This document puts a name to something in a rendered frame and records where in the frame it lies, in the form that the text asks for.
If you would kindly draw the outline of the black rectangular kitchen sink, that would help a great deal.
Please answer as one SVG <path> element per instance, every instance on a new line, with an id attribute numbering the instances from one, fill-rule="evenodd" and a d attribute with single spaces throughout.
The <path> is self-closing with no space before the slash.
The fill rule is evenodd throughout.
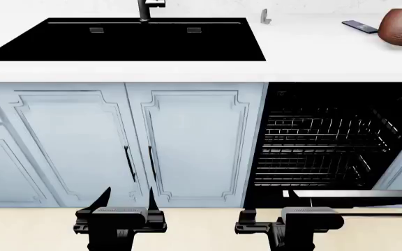
<path id="1" fill-rule="evenodd" d="M 0 61 L 264 60 L 246 18 L 47 18 L 0 47 Z"/>

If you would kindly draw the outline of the black dishwasher cavity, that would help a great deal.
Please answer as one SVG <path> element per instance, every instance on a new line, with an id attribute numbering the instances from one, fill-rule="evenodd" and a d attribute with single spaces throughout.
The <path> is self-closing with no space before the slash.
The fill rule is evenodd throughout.
<path id="1" fill-rule="evenodd" d="M 402 150 L 402 84 L 389 88 L 385 83 L 270 83 L 267 89 L 257 145 L 253 156 L 244 208 L 280 208 L 288 190 L 330 190 L 320 188 L 256 187 L 252 184 L 253 163 L 260 154 L 282 152 L 263 148 L 265 122 L 269 113 L 281 108 L 371 108 L 401 133 L 399 143 L 388 152 L 352 152 L 360 154 L 370 167 L 366 185 L 352 190 L 372 190 Z"/>

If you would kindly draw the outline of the dark flat phone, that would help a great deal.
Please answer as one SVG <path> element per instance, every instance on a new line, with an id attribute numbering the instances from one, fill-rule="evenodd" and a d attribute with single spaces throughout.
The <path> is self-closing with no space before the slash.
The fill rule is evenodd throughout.
<path id="1" fill-rule="evenodd" d="M 378 32 L 378 30 L 373 28 L 372 26 L 362 24 L 361 22 L 357 22 L 355 20 L 346 20 L 346 21 L 342 21 L 341 23 L 346 25 L 346 26 L 350 26 L 351 28 L 356 29 L 358 31 L 362 31 L 364 33 L 367 33 L 367 34 L 373 34 L 373 33 Z"/>

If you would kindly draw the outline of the dishwasher door with silver edge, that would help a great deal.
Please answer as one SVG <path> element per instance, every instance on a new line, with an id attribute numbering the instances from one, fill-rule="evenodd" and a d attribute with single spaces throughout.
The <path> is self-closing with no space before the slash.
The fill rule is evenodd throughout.
<path id="1" fill-rule="evenodd" d="M 402 190 L 288 190 L 280 208 L 357 208 L 402 204 Z"/>

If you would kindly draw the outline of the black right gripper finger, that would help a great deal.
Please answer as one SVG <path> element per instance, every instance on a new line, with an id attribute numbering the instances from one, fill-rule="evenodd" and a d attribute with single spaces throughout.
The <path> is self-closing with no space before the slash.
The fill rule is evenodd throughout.
<path id="1" fill-rule="evenodd" d="M 239 213 L 239 219 L 238 223 L 256 223 L 255 218 L 256 218 L 257 212 L 254 208 L 252 209 L 244 209 Z"/>

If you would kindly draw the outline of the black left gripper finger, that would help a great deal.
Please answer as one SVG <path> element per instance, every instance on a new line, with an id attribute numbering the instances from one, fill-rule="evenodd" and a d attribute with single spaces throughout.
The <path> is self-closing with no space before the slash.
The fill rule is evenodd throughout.
<path id="1" fill-rule="evenodd" d="M 101 196 L 99 196 L 99 198 L 97 198 L 97 200 L 95 200 L 90 206 L 76 211 L 75 216 L 77 218 L 83 218 L 86 215 L 93 213 L 96 209 L 107 206 L 110 199 L 110 194 L 111 187 L 108 187 L 107 190 L 105 190 L 105 192 L 103 192 Z"/>
<path id="2" fill-rule="evenodd" d="M 149 206 L 147 209 L 147 221 L 150 223 L 166 223 L 165 214 L 161 211 L 154 198 L 153 188 L 149 189 Z"/>

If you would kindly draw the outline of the dark metal faucet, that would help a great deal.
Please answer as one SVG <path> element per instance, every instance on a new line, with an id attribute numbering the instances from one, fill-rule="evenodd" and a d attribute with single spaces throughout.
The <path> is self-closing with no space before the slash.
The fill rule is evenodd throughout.
<path id="1" fill-rule="evenodd" d="M 164 8 L 166 0 L 137 0 L 140 21 L 148 22 L 151 18 L 150 8 Z"/>

